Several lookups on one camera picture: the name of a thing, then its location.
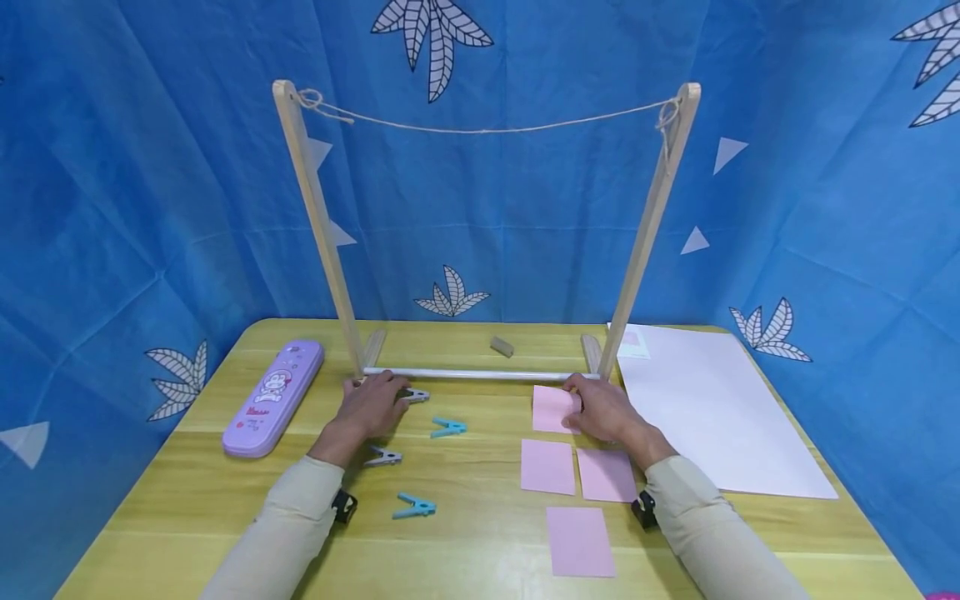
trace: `wooden table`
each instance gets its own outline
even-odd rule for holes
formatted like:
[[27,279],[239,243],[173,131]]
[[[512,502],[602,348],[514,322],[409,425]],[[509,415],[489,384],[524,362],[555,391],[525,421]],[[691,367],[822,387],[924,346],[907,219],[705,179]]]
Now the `wooden table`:
[[[360,323],[366,339],[376,323]],[[379,365],[581,371],[580,334],[603,344],[602,325],[390,323]],[[516,347],[488,348],[499,335]],[[220,436],[277,350],[319,340],[326,362],[274,452],[226,456]],[[334,321],[252,325],[86,552],[58,598],[196,598],[259,510],[278,476],[309,448],[341,399],[348,360]],[[390,442],[402,464],[361,470],[345,484],[359,498],[349,527],[334,527],[300,586],[302,598],[699,598],[666,541],[644,533],[625,504],[522,492],[520,439],[570,442],[530,426],[531,385],[421,382],[432,397],[411,407]],[[429,439],[435,416],[462,420],[467,434]],[[850,495],[811,450],[839,501],[729,494],[737,511],[813,598],[919,598]],[[589,445],[583,436],[577,445]],[[393,521],[398,492],[428,498],[438,512]],[[544,507],[603,508],[615,579],[554,577]]]

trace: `wooden post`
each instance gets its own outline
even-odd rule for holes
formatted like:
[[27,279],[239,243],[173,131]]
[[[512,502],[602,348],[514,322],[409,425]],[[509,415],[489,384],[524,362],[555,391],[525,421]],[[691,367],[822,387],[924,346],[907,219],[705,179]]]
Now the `wooden post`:
[[311,166],[313,160],[310,158],[310,149],[307,145],[303,113],[300,112],[297,89],[292,82],[286,80],[274,82],[274,102],[276,112],[280,115],[287,148],[290,149],[290,158],[294,162],[294,171],[297,172],[297,182],[300,184],[300,193],[306,205],[306,214],[310,218],[313,239],[317,242],[317,250],[320,251],[320,259],[324,264],[326,283],[330,287],[333,305],[337,309],[337,318],[340,320],[340,327],[347,341],[353,376],[361,378],[365,359],[364,350],[360,345],[360,334],[357,332],[353,305],[350,303],[347,282],[344,280],[340,254],[337,253],[337,247],[333,244],[333,235],[330,233],[330,216],[326,212],[324,190],[320,187],[317,172]]
[[673,187],[673,180],[677,177],[680,159],[684,156],[686,140],[690,136],[690,128],[693,127],[693,119],[700,104],[700,84],[681,85],[678,97],[680,105],[677,107],[677,115],[667,127],[666,132],[669,154],[664,156],[663,151],[660,152],[657,170],[650,182],[650,191],[647,192],[647,204],[643,207],[640,227],[636,230],[634,250],[630,254],[630,263],[627,266],[627,274],[623,278],[620,298],[616,302],[610,330],[607,332],[607,343],[600,357],[599,372],[600,378],[604,381],[610,380],[616,351],[620,348],[627,321],[630,319],[631,311],[634,310],[636,292],[640,288],[643,272],[650,261],[650,253],[653,251],[657,230],[660,228],[660,219],[670,198],[670,188]]

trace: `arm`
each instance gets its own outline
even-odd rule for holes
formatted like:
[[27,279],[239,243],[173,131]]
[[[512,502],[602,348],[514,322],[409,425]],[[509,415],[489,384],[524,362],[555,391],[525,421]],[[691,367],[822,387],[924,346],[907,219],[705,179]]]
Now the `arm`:
[[646,473],[660,529],[707,600],[809,598],[707,476],[636,413],[623,390],[579,374],[564,387],[583,399],[582,412],[566,424],[620,442]]
[[320,554],[344,470],[304,456],[267,494],[260,514],[233,546],[202,600],[289,600]]
[[389,371],[363,384],[345,382],[337,416],[307,455],[271,488],[260,514],[227,554],[202,600],[290,599],[324,547],[344,469],[367,438],[396,426],[408,406],[405,400],[395,402],[396,393],[407,385]]

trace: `purple pencil case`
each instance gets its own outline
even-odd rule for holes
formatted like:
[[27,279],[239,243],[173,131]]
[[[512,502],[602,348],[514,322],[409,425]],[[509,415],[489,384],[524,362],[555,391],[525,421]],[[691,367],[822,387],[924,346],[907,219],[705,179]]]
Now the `purple pencil case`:
[[224,431],[224,451],[244,458],[270,454],[323,362],[319,342],[284,346]]

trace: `eraser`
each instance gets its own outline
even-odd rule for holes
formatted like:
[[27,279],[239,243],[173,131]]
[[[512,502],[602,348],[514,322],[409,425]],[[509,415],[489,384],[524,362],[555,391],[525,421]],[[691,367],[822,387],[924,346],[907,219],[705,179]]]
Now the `eraser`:
[[503,340],[501,340],[496,336],[493,336],[493,339],[490,340],[490,347],[496,350],[497,352],[500,352],[507,358],[510,358],[511,356],[514,355],[514,347],[507,344],[506,342],[504,342]]

